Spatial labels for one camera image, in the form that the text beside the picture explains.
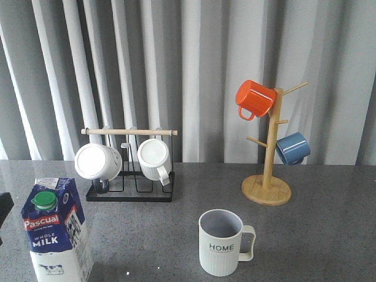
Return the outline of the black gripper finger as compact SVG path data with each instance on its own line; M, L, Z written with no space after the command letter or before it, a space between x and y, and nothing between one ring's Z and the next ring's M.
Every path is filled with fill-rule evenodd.
M10 192L1 193L0 195L0 227L2 227L5 219L12 210L14 201Z

